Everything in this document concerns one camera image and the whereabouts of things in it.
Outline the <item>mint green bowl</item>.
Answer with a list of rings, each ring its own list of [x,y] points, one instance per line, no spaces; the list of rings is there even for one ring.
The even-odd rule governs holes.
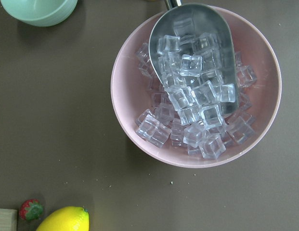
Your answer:
[[[76,0],[2,0],[4,10],[13,18],[32,26],[54,26],[74,11]]]

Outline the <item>pink bowl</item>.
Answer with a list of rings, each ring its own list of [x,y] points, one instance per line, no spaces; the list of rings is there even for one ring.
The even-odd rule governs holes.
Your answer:
[[[277,114],[282,79],[276,55],[266,37],[249,21],[229,10],[216,7],[228,23],[234,48],[241,51],[243,63],[253,67],[257,81],[246,90],[252,106],[248,112],[256,118],[252,127],[254,135],[243,144],[228,147],[215,160],[200,155],[188,155],[184,148],[176,148],[168,141],[158,148],[136,134],[135,119],[150,107],[150,96],[145,90],[138,69],[135,52],[148,40],[160,13],[140,24],[126,39],[115,60],[111,75],[111,98],[117,119],[127,136],[145,153],[153,158],[179,167],[207,168],[233,161],[250,151],[264,137]]]

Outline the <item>yellow lemon lower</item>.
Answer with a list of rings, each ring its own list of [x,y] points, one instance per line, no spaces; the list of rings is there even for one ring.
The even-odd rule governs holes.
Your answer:
[[[88,231],[89,213],[77,206],[67,206],[52,212],[37,227],[37,231]]]

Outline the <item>red strawberry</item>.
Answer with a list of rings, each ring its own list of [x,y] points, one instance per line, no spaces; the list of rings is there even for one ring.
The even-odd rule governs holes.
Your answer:
[[[19,209],[19,217],[26,221],[39,219],[44,211],[43,205],[38,199],[24,201]]]

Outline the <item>wooden cutting board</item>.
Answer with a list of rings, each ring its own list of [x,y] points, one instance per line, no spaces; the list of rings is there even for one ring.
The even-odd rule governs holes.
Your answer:
[[[0,231],[17,231],[18,212],[0,208]]]

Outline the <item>steel ice scoop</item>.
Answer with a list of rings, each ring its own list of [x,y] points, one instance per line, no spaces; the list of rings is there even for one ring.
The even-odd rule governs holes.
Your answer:
[[[239,106],[234,45],[225,19],[203,4],[166,1],[152,29],[149,57],[184,124],[228,116]]]

